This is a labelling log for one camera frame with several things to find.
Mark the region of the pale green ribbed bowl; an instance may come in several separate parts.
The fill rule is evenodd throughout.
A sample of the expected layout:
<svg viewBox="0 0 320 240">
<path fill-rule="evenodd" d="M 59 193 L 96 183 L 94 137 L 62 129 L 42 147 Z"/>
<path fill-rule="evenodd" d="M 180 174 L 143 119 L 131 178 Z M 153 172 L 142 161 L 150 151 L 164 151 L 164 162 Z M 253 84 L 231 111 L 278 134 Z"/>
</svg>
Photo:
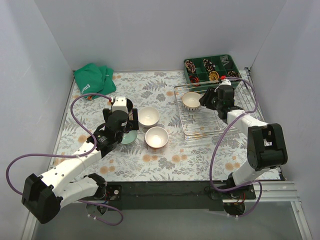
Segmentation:
<svg viewBox="0 0 320 240">
<path fill-rule="evenodd" d="M 136 130 L 131 130 L 129 133 L 125 133 L 123 135 L 121 144 L 122 145 L 129 145 L 136 140 L 137 136 L 138 136 L 138 132 Z"/>
</svg>

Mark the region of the white bowl blue leaf pattern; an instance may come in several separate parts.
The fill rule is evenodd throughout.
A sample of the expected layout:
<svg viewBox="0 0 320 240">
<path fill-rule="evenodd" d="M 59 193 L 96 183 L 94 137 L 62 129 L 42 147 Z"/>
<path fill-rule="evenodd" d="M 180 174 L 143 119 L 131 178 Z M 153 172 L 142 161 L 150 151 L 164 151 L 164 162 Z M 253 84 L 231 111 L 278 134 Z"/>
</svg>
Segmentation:
<svg viewBox="0 0 320 240">
<path fill-rule="evenodd" d="M 199 102 L 201 97 L 197 92 L 189 91 L 182 96 L 182 103 L 187 110 L 195 111 L 201 106 Z"/>
</svg>

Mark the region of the grey white gradient bowl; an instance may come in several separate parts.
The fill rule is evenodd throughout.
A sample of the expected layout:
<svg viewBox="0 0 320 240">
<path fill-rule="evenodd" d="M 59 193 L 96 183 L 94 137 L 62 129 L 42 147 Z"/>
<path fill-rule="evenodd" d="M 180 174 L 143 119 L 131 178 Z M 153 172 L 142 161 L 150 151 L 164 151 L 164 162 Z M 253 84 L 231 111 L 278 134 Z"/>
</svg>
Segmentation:
<svg viewBox="0 0 320 240">
<path fill-rule="evenodd" d="M 145 128 L 152 128 L 157 125 L 160 119 L 159 111 L 154 107 L 144 107 L 138 111 L 138 122 Z"/>
</svg>

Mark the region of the black glossy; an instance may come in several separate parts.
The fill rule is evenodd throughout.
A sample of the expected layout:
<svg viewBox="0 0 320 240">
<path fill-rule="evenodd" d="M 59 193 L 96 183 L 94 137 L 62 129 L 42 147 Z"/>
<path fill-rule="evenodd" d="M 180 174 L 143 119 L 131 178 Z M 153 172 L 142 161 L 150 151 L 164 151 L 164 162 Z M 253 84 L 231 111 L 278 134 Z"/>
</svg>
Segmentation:
<svg viewBox="0 0 320 240">
<path fill-rule="evenodd" d="M 129 100 L 128 98 L 127 99 L 127 110 L 128 110 L 128 115 L 129 115 L 129 112 L 133 109 L 133 103 L 131 100 Z"/>
</svg>

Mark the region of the orange bowl black inside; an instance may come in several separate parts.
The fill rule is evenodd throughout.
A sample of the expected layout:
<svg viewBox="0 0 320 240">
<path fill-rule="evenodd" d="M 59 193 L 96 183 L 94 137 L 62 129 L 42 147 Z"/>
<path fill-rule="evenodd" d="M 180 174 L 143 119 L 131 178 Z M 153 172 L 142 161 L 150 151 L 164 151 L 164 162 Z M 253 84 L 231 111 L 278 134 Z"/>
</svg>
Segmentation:
<svg viewBox="0 0 320 240">
<path fill-rule="evenodd" d="M 168 143 L 168 140 L 168 132 L 159 126 L 152 127 L 145 133 L 145 141 L 147 145 L 154 149 L 164 147 Z"/>
</svg>

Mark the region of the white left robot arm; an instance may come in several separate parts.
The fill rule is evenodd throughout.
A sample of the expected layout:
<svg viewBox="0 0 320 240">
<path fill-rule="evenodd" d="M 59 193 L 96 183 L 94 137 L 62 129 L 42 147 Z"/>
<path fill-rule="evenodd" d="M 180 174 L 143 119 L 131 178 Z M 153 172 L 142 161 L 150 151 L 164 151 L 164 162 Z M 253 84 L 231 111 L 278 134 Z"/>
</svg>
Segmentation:
<svg viewBox="0 0 320 240">
<path fill-rule="evenodd" d="M 106 180 L 92 173 L 75 181 L 75 177 L 90 165 L 100 161 L 113 151 L 127 131 L 138 130 L 138 110 L 132 114 L 124 111 L 103 110 L 105 124 L 101 124 L 93 136 L 76 151 L 75 156 L 65 160 L 40 176 L 31 174 L 24 183 L 22 204 L 46 224 L 51 221 L 61 208 L 83 198 L 91 197 L 102 200 L 107 193 Z"/>
</svg>

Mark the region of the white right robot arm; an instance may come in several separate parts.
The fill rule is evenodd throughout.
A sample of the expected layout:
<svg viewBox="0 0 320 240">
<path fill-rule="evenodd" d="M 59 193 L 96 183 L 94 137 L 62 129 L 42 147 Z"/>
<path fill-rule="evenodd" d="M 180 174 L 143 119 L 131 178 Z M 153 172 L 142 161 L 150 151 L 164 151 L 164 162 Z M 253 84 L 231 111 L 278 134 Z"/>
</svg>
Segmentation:
<svg viewBox="0 0 320 240">
<path fill-rule="evenodd" d="M 209 167 L 211 187 L 221 193 L 227 193 L 237 199 L 248 185 L 256 183 L 257 178 L 269 171 L 285 165 L 288 153 L 283 129 L 278 123 L 266 123 L 254 118 L 254 110 L 245 111 L 235 104 L 235 90 L 229 81 L 217 87 L 209 87 L 199 103 L 207 109 L 217 111 L 218 117 L 227 125 L 213 150 Z M 230 130 L 235 127 L 247 137 L 247 160 L 227 179 L 224 188 L 218 188 L 213 182 L 213 166 L 219 146 Z"/>
</svg>

